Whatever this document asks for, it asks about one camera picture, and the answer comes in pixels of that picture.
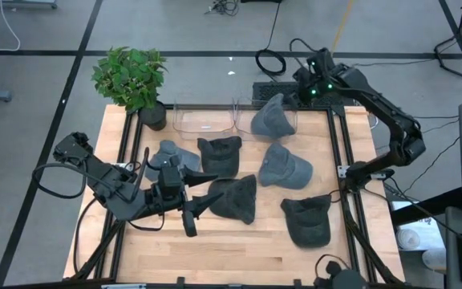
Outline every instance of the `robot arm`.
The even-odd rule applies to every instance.
[[[419,122],[376,92],[361,71],[342,63],[335,65],[326,48],[317,51],[307,62],[314,72],[301,67],[294,74],[301,101],[311,101],[319,97],[321,91],[332,90],[357,100],[390,129],[390,151],[371,161],[351,165],[346,171],[347,189],[360,189],[370,180],[371,174],[392,165],[409,165],[425,151]]]
[[[75,132],[65,137],[55,147],[53,157],[60,162],[68,162],[78,169],[84,169],[92,176],[87,184],[94,191],[97,201],[113,213],[117,221],[133,221],[155,214],[162,215],[169,210],[181,210],[183,225],[189,237],[197,235],[194,218],[199,218],[204,210],[220,195],[193,197],[188,201],[185,185],[199,185],[217,178],[216,175],[194,172],[186,167],[178,169],[179,160],[174,157],[170,164],[161,168],[148,163],[148,149],[138,176],[117,165],[102,162],[92,154],[84,133]],[[150,189],[140,189],[145,167],[160,171],[158,182]]]

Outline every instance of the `dark gray cap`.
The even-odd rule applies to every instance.
[[[284,199],[281,208],[285,212],[288,233],[295,245],[302,248],[319,248],[329,244],[329,195],[300,201]]]
[[[304,188],[312,176],[313,166],[279,143],[267,149],[258,174],[261,185],[279,185],[287,189]]]
[[[160,149],[158,152],[152,156],[149,164],[161,167],[163,164],[168,164],[171,157],[177,156],[180,161],[180,168],[183,168],[185,165],[187,168],[193,171],[199,171],[199,166],[201,164],[201,158],[197,156],[195,153],[189,152],[185,149],[180,149],[177,145],[171,140],[162,140],[160,142]],[[160,174],[159,171],[155,171],[147,167],[145,169],[145,177],[149,181],[157,181],[158,175]]]
[[[256,177],[249,175],[240,180],[221,179],[214,181],[208,195],[224,193],[209,209],[217,216],[242,220],[249,225],[256,213]]]
[[[217,174],[219,178],[232,178],[237,175],[241,148],[239,136],[211,141],[199,138],[197,147],[201,151],[202,169],[205,173]]]
[[[250,130],[253,134],[268,136],[273,140],[295,134],[295,128],[286,119],[285,110],[282,107],[283,98],[284,95],[278,93],[257,112],[250,123]]]

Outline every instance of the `green leaves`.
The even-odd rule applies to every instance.
[[[95,90],[127,110],[156,105],[156,89],[164,82],[165,58],[156,50],[110,49],[93,67]]]

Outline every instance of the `wooden tabletop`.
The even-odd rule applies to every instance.
[[[190,115],[195,121],[198,117],[211,120],[227,120],[228,112],[206,112],[198,116]],[[173,140],[179,147],[200,154],[196,140],[197,134],[179,134],[172,126],[172,111],[168,111],[168,125],[160,132],[144,127],[138,160],[141,161],[145,147],[154,153],[161,140]],[[95,147],[95,155],[106,162],[115,162],[124,126],[123,108],[108,105]],[[351,145],[356,161],[369,161],[375,157],[375,148],[364,108],[346,108],[346,120],[351,137]],[[128,140],[126,160],[129,160],[132,135],[136,119]],[[339,119],[335,118],[339,129]],[[175,283],[176,278],[184,276],[186,283],[241,283],[261,285],[290,285],[294,279],[301,279],[311,285],[315,279],[314,265],[322,254],[337,255],[349,262],[347,237],[339,203],[329,209],[331,227],[330,244],[317,249],[300,249],[290,240],[283,211],[282,199],[303,199],[324,195],[338,188],[334,157],[330,142],[330,132],[325,112],[298,112],[297,134],[282,141],[293,154],[308,160],[314,167],[313,177],[304,189],[283,189],[276,185],[262,187],[257,185],[256,218],[251,225],[241,221],[220,218],[207,210],[196,221],[198,235],[188,238],[184,234],[180,212],[166,213],[164,228],[160,232],[143,232],[126,226],[124,245],[120,259],[117,281],[123,283]],[[338,140],[342,162],[346,164],[341,132]],[[237,178],[256,174],[260,168],[269,143],[243,141],[240,150],[240,171]],[[150,181],[144,179],[143,188]],[[208,184],[187,190],[189,196],[207,194]],[[382,183],[371,181],[367,188],[384,195]],[[92,199],[87,189],[83,196],[82,208]],[[369,193],[362,193],[364,212],[367,220],[371,245],[394,275],[404,279],[395,236],[387,203]],[[99,244],[106,210],[94,204],[87,212],[80,228],[79,266],[87,260]],[[139,226],[158,226],[160,218],[150,217],[135,222]],[[363,251],[358,243],[359,260],[363,261]],[[104,275],[110,267],[113,244],[107,250]],[[325,276],[326,262],[318,268],[318,275]],[[364,262],[362,274],[366,276]],[[72,267],[72,248],[64,276],[74,274]]]

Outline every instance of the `white cable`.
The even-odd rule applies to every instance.
[[[375,124],[373,126],[370,126],[370,130],[374,129],[375,127],[377,127],[377,124],[379,124],[379,119],[377,118],[377,116],[375,117]]]
[[[15,48],[15,49],[0,48],[0,51],[18,51],[19,49],[21,49],[21,39],[19,39],[19,37],[17,37],[14,30],[12,29],[12,27],[10,27],[10,24],[8,24],[8,21],[6,20],[5,12],[3,11],[3,0],[0,0],[0,8],[1,8],[1,16],[3,17],[3,20],[5,21],[6,26],[8,27],[8,30],[10,30],[12,35],[17,40],[17,48]]]

